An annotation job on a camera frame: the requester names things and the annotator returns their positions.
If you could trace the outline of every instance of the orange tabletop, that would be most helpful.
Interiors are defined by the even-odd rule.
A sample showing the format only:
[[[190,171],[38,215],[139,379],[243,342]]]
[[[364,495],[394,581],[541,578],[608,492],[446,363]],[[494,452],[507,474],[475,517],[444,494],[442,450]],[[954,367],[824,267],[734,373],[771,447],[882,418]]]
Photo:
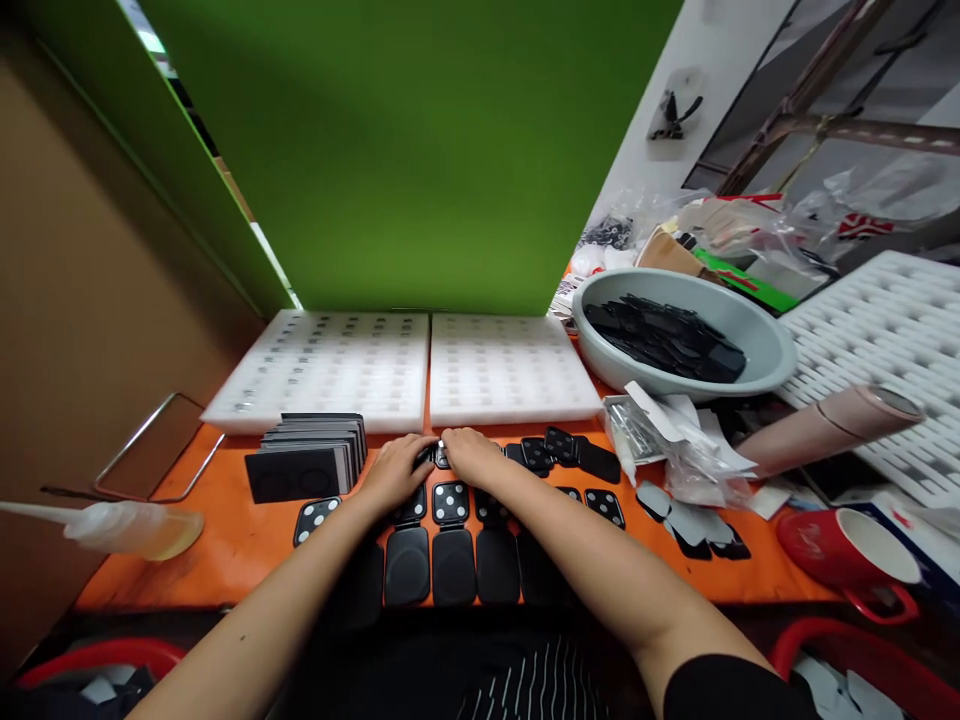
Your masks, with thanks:
[[[521,437],[542,436],[546,423],[491,426],[481,429],[501,445]],[[586,435],[609,448],[599,422],[560,423],[570,433]],[[154,499],[177,496],[210,452],[219,432],[204,426],[158,488]],[[388,436],[371,436],[367,467]],[[244,456],[259,447],[259,438],[228,438],[221,445],[193,492],[179,507],[203,513],[206,526],[197,542],[182,555],[162,563],[129,555],[112,555],[87,583],[75,609],[81,612],[123,612],[165,609],[210,609],[236,605],[267,574],[294,551],[293,535],[304,500],[255,505],[247,482]],[[663,463],[641,468],[638,481],[663,483]],[[427,480],[433,486],[453,479],[449,470],[435,470]],[[715,603],[779,603],[835,601],[839,597],[797,568],[784,554],[771,523],[751,512],[721,510],[750,551],[750,559],[691,560],[683,555],[668,530],[651,519],[622,479],[609,485],[576,468],[556,466],[544,480],[555,486],[578,488],[581,494],[599,489],[617,496],[626,532],[662,557],[691,585]],[[781,513],[792,512],[784,509]],[[427,513],[421,524],[432,536],[438,527]],[[466,529],[476,538],[481,529],[471,512]],[[380,538],[386,546],[385,530]],[[432,604],[428,597],[425,604]]]

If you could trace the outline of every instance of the brown cardboard wall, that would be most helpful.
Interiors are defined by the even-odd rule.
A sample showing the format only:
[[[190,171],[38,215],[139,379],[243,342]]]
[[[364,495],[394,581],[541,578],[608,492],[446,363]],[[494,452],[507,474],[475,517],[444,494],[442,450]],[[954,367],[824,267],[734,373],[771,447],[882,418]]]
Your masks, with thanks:
[[[170,392],[208,402],[263,323],[28,34],[2,39],[0,499],[53,504]],[[0,543],[2,677],[101,557],[6,514]]]

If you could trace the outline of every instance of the white wall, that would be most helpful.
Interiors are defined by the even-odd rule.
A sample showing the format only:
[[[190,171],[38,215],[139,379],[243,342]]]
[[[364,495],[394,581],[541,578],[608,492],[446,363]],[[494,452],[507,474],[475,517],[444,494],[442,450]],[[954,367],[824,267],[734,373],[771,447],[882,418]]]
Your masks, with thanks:
[[[792,5],[793,0],[684,2],[591,218],[603,214],[628,186],[670,192],[680,189]],[[683,140],[648,141],[670,74],[691,66],[705,75],[699,121]]]

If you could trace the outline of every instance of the green panel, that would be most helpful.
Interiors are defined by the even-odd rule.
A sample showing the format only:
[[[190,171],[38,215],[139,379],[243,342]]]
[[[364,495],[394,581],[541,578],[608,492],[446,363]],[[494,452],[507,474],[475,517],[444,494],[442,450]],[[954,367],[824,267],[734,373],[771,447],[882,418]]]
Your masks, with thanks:
[[[291,301],[209,152],[116,0],[18,0],[77,89],[260,314]]]
[[[545,312],[680,0],[141,0],[312,309]]]

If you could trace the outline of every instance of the white foam tray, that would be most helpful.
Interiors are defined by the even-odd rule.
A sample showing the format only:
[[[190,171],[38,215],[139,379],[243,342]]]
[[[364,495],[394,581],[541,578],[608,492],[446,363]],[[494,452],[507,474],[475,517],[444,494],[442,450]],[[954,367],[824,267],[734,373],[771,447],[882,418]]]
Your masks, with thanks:
[[[799,367],[794,407],[851,384],[885,385],[927,420],[856,452],[928,507],[960,507],[960,269],[881,253],[781,318]]]
[[[260,435],[281,412],[350,412],[368,433],[420,432],[429,328],[425,314],[281,310],[202,419]]]
[[[434,315],[434,427],[584,420],[600,397],[554,317]]]

